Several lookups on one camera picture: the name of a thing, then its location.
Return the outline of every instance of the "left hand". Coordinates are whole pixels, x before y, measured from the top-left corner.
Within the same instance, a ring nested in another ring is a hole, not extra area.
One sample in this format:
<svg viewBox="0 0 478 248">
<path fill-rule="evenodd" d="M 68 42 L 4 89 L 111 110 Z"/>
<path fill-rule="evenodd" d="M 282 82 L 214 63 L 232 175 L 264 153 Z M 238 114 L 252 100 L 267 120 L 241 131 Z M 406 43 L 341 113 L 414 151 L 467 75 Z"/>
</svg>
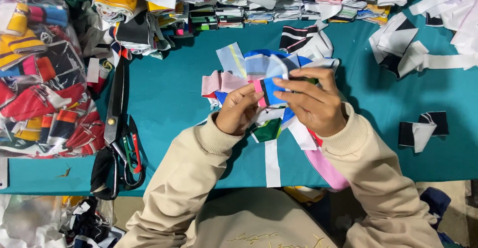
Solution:
<svg viewBox="0 0 478 248">
<path fill-rule="evenodd" d="M 264 97 L 264 92 L 255 92 L 252 83 L 230 92 L 215 124 L 222 132 L 239 136 L 244 134 L 252 118 L 261 110 L 257 102 Z"/>
</svg>

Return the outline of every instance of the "finger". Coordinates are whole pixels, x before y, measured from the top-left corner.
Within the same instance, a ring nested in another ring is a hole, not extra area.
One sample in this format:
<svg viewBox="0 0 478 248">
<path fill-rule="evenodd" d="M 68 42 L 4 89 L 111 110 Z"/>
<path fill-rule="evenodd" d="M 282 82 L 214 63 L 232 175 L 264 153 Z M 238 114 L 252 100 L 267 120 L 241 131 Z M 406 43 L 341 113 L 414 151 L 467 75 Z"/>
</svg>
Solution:
<svg viewBox="0 0 478 248">
<path fill-rule="evenodd" d="M 242 96 L 245 96 L 245 95 L 249 95 L 251 94 L 252 92 L 254 92 L 256 89 L 254 88 L 254 84 L 253 83 L 249 83 L 243 87 L 239 87 L 238 89 L 236 89 L 235 91 L 231 92 L 231 93 L 238 93 L 238 94 L 241 94 Z"/>
<path fill-rule="evenodd" d="M 326 91 L 335 91 L 337 89 L 335 74 L 330 68 L 297 68 L 291 70 L 290 75 L 295 77 L 306 76 L 308 78 L 317 78 L 322 88 Z"/>
<path fill-rule="evenodd" d="M 318 111 L 324 105 L 324 103 L 303 93 L 297 94 L 291 92 L 276 91 L 274 92 L 274 96 L 278 97 L 281 100 L 287 101 L 288 103 L 298 104 L 302 106 L 302 108 L 314 112 Z"/>
<path fill-rule="evenodd" d="M 289 108 L 294 112 L 297 118 L 299 118 L 299 121 L 302 122 L 306 120 L 308 113 L 301 105 L 295 103 L 288 103 L 287 105 L 289 105 Z"/>
<path fill-rule="evenodd" d="M 320 102 L 329 101 L 329 95 L 310 82 L 282 80 L 280 78 L 273 78 L 272 80 L 277 86 L 284 87 L 292 91 L 305 93 Z"/>
<path fill-rule="evenodd" d="M 242 100 L 232 108 L 237 114 L 242 113 L 251 105 L 256 104 L 262 97 L 264 97 L 264 91 L 254 92 L 249 95 L 245 95 Z"/>
</svg>

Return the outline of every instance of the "table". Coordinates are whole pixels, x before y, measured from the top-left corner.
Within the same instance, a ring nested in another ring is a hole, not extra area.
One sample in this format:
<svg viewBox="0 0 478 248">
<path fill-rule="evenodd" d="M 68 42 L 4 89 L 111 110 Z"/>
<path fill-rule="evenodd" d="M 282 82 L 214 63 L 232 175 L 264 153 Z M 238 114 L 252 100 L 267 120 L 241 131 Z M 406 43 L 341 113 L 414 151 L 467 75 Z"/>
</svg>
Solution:
<svg viewBox="0 0 478 248">
<path fill-rule="evenodd" d="M 420 40 L 433 55 L 456 54 L 449 44 L 452 32 L 425 26 L 425 18 L 404 13 L 420 28 Z M 130 73 L 128 113 L 136 121 L 147 158 L 146 182 L 122 196 L 142 196 L 171 140 L 210 113 L 207 99 L 201 97 L 201 76 L 221 65 L 216 49 L 238 42 L 242 53 L 254 49 L 277 50 L 283 25 L 304 27 L 314 21 L 282 21 L 251 25 L 244 29 L 203 31 L 192 39 L 176 40 L 176 49 L 163 60 L 152 57 L 127 62 Z M 333 23 L 324 31 L 334 45 L 333 57 L 341 59 L 336 78 L 338 88 L 355 110 L 365 116 L 382 139 L 397 152 L 405 176 L 416 182 L 478 179 L 478 80 L 476 67 L 412 72 L 396 80 L 378 67 L 368 38 L 379 28 L 365 21 Z M 106 115 L 109 88 L 97 101 Z M 415 154 L 410 147 L 398 147 L 400 121 L 416 122 L 420 114 L 446 111 L 450 135 L 432 138 L 425 150 Z M 326 186 L 297 146 L 288 130 L 279 141 L 279 166 L 283 185 Z M 73 159 L 9 159 L 9 187 L 1 193 L 88 195 L 94 157 Z M 64 174 L 72 167 L 66 178 Z M 264 144 L 251 137 L 239 144 L 217 188 L 265 186 Z"/>
</svg>

